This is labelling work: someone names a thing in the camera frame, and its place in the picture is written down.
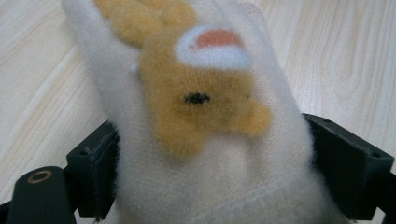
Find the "wood grain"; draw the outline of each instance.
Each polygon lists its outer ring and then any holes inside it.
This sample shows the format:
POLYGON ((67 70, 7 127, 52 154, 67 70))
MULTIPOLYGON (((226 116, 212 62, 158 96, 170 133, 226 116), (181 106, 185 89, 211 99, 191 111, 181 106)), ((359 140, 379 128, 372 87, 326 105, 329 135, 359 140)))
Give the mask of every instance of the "wood grain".
MULTIPOLYGON (((301 110, 396 156, 396 1, 251 2, 301 110)), ((65 166, 104 120, 60 1, 0 0, 0 203, 24 173, 65 166)))

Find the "stuffed animal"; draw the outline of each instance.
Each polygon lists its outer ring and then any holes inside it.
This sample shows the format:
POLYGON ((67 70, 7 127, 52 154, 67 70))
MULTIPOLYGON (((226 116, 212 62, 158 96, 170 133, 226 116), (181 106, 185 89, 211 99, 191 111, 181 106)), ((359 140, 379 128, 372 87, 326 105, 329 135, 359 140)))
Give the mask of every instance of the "stuffed animal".
POLYGON ((190 5, 179 0, 95 3, 114 32, 142 50, 134 69, 166 149, 189 157, 215 133, 255 137, 268 128, 270 110, 250 97, 250 58, 232 29, 198 25, 190 5))
POLYGON ((93 1, 63 6, 120 136, 105 223, 347 223, 256 7, 93 1))

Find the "plush ear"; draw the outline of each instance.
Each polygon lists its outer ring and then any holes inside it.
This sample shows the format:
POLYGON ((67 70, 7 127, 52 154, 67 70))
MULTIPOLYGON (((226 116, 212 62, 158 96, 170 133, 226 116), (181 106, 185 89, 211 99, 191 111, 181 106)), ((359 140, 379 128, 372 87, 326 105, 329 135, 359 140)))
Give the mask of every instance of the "plush ear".
POLYGON ((190 29, 176 45, 177 58, 198 68, 248 70, 250 58, 239 35, 217 25, 190 29))
POLYGON ((154 8, 139 2, 118 7, 110 16, 110 20, 113 31, 123 41, 139 48, 148 35, 165 27, 161 16, 154 8))

